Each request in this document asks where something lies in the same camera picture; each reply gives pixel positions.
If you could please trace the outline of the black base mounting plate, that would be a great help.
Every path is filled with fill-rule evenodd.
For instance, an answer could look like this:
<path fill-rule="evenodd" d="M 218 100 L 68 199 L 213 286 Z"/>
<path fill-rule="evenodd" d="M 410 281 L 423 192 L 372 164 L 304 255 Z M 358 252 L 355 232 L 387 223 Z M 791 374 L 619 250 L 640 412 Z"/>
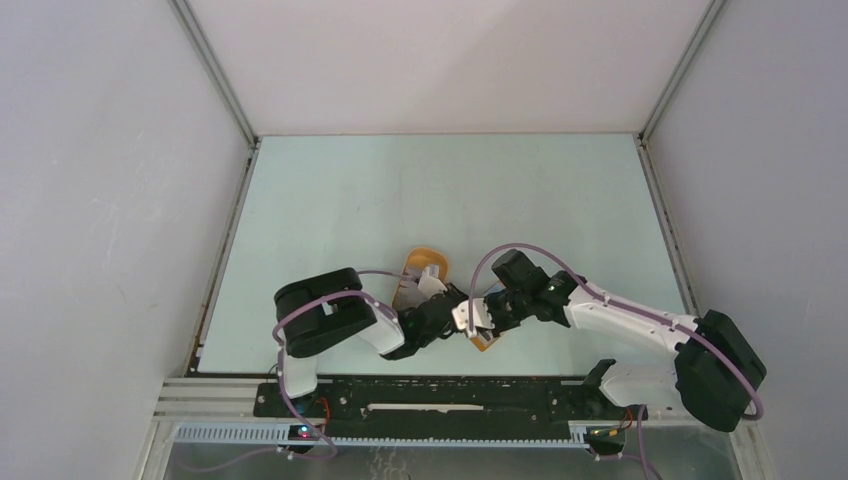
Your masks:
<path fill-rule="evenodd" d="M 289 409 L 276 382 L 257 387 L 256 418 L 326 420 L 332 439 L 575 439 L 571 427 L 634 423 L 638 406 L 608 400 L 581 376 L 322 375 Z"/>

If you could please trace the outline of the beige oval plastic tray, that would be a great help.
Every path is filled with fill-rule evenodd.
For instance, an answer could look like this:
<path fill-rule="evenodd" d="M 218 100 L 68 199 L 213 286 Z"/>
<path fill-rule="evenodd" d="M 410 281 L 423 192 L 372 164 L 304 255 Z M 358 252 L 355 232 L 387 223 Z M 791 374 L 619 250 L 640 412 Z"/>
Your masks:
<path fill-rule="evenodd" d="M 418 307 L 426 299 L 417 289 L 417 282 L 422 270 L 429 264 L 440 267 L 439 278 L 446 285 L 446 276 L 449 271 L 447 258 L 440 252 L 427 248 L 416 247 L 410 251 L 406 263 L 401 271 L 402 278 L 399 280 L 397 289 L 392 299 L 391 306 L 398 312 Z"/>

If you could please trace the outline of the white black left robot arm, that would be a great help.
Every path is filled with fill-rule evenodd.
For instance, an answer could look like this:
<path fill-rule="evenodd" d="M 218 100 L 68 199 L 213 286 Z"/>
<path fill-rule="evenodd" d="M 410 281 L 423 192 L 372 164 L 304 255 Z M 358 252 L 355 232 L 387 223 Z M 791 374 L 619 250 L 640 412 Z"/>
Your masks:
<path fill-rule="evenodd" d="M 458 331 L 453 310 L 468 295 L 444 283 L 427 267 L 398 274 L 397 303 L 376 300 L 363 290 L 367 271 L 351 267 L 300 280 L 273 296 L 277 325 L 278 404 L 304 416 L 316 403 L 317 357 L 351 337 L 371 345 L 384 359 L 402 360 Z"/>

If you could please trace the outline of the orange leather card holder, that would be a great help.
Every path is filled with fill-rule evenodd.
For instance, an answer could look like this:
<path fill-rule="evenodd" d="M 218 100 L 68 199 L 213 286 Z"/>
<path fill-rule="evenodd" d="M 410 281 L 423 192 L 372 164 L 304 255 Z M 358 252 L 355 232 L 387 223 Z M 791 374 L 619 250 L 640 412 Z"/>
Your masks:
<path fill-rule="evenodd" d="M 498 281 L 492 284 L 488 289 L 486 289 L 483 296 L 500 292 L 503 289 L 503 284 Z M 471 338 L 470 341 L 481 352 L 487 350 L 494 342 L 497 341 L 496 336 L 492 333 L 491 330 L 484 330 L 480 327 L 477 327 L 476 332 L 476 336 Z"/>

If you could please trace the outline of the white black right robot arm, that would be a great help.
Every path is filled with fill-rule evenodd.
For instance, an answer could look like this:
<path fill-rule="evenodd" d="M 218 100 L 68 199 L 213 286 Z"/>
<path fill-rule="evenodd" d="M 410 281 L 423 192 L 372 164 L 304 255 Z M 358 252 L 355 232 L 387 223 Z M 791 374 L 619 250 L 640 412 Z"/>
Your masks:
<path fill-rule="evenodd" d="M 502 288 L 471 298 L 468 337 L 483 331 L 498 337 L 534 317 L 607 335 L 663 359 L 664 366 L 645 373 L 615 362 L 586 385 L 581 402 L 596 418 L 620 406 L 681 408 L 720 432 L 762 418 L 758 389 L 767 368 L 728 315 L 675 314 L 638 304 L 588 281 L 555 255 L 549 258 L 560 269 L 549 275 L 526 255 L 528 248 L 510 243 L 485 255 Z"/>

